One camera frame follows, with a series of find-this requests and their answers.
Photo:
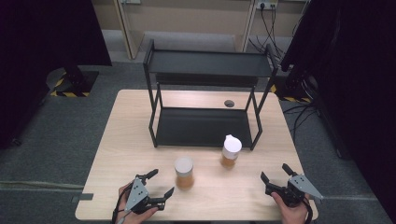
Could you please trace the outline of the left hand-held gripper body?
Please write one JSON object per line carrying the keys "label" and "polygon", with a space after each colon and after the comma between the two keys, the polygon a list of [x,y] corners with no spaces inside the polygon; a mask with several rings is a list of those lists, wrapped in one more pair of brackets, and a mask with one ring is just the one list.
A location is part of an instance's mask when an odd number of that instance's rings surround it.
{"label": "left hand-held gripper body", "polygon": [[129,196],[124,207],[125,212],[134,212],[135,214],[143,214],[151,208],[157,208],[162,211],[165,207],[166,199],[150,198],[149,191],[146,189],[147,180],[152,175],[137,175],[131,187],[128,187]]}

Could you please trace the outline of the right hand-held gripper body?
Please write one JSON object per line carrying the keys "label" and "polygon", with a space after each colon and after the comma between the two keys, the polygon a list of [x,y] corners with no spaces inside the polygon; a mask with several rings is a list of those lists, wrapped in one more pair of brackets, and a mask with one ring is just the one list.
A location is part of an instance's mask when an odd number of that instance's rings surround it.
{"label": "right hand-held gripper body", "polygon": [[286,187],[280,187],[273,183],[269,187],[265,186],[265,193],[267,195],[270,195],[272,192],[276,192],[288,207],[298,206],[304,200],[306,194],[319,200],[323,199],[323,195],[305,175],[292,176],[288,180]]}

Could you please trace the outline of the flat-lid jar of orange powder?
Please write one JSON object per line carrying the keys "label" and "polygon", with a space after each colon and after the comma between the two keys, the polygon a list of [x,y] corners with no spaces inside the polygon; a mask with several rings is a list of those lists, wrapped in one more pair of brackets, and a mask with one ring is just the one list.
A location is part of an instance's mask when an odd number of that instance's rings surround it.
{"label": "flat-lid jar of orange powder", "polygon": [[193,160],[190,157],[177,158],[174,163],[177,174],[177,187],[179,189],[190,189],[193,186]]}

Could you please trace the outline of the spout-lid jar of orange powder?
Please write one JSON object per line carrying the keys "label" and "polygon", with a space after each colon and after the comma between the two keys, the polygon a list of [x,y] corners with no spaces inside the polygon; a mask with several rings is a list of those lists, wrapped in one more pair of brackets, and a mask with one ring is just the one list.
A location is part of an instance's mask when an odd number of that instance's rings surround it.
{"label": "spout-lid jar of orange powder", "polygon": [[220,163],[225,167],[233,167],[241,149],[241,141],[233,135],[228,134],[223,142]]}

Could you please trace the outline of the black metal two-tier shelf rack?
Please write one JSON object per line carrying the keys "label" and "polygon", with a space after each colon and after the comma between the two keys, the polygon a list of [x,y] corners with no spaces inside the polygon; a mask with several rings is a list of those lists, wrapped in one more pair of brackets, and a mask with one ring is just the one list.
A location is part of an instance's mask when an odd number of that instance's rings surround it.
{"label": "black metal two-tier shelf rack", "polygon": [[[261,78],[274,83],[278,65],[271,46],[263,53],[157,49],[148,42],[143,61],[151,104],[154,146],[220,147],[231,134],[253,149],[262,134],[260,113],[270,87],[256,99]],[[165,106],[162,85],[248,88],[243,108]]]}

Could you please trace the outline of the person's left hand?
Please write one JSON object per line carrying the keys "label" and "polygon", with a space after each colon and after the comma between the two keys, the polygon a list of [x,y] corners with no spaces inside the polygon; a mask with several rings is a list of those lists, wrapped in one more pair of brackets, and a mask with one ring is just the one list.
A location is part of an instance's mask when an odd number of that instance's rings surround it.
{"label": "person's left hand", "polygon": [[134,212],[125,212],[124,207],[128,199],[126,188],[128,186],[129,184],[126,184],[125,186],[119,188],[120,200],[117,203],[117,209],[116,209],[117,217],[115,220],[115,224],[142,224],[145,220],[152,217],[158,211],[158,208],[157,207],[150,208],[148,211],[146,211],[143,214],[136,214]]}

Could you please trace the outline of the person's right hand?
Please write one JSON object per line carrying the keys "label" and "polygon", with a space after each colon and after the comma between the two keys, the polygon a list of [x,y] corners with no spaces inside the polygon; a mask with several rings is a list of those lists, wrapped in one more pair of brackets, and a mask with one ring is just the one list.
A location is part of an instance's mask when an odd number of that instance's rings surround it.
{"label": "person's right hand", "polygon": [[271,197],[280,211],[282,224],[305,224],[308,218],[308,200],[296,207],[288,207],[276,192],[272,192]]}

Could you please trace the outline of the black-yellow striped stand base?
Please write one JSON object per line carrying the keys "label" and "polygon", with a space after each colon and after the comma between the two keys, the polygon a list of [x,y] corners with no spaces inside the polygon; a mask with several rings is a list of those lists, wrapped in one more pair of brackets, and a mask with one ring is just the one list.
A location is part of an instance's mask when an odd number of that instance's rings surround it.
{"label": "black-yellow striped stand base", "polygon": [[96,81],[98,71],[82,71],[82,83],[77,83],[64,72],[50,91],[51,96],[88,97]]}
{"label": "black-yellow striped stand base", "polygon": [[271,87],[271,92],[274,93],[281,101],[304,103],[309,103],[311,101],[301,86],[295,89],[288,88],[286,85],[286,79],[286,76],[277,76]]}

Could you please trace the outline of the black curtain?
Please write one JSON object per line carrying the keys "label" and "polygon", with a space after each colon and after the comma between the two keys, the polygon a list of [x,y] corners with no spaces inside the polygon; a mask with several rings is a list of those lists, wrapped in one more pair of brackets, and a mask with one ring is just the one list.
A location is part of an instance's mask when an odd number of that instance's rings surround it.
{"label": "black curtain", "polygon": [[31,118],[50,72],[110,64],[92,0],[0,0],[0,149]]}
{"label": "black curtain", "polygon": [[396,224],[396,0],[311,0],[281,67],[318,83],[339,140]]}

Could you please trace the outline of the beige partition cabinet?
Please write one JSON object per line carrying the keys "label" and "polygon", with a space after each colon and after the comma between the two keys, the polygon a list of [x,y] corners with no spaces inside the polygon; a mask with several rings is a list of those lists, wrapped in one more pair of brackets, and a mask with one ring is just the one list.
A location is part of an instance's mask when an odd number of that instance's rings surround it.
{"label": "beige partition cabinet", "polygon": [[91,0],[110,58],[135,60],[153,38],[163,49],[241,52],[255,0]]}

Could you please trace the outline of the white wall power outlet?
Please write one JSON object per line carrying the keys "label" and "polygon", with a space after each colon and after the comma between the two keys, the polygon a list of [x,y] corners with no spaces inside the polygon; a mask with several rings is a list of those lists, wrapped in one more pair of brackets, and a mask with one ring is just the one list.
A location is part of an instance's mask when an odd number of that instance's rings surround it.
{"label": "white wall power outlet", "polygon": [[257,0],[256,8],[260,10],[275,10],[278,0]]}

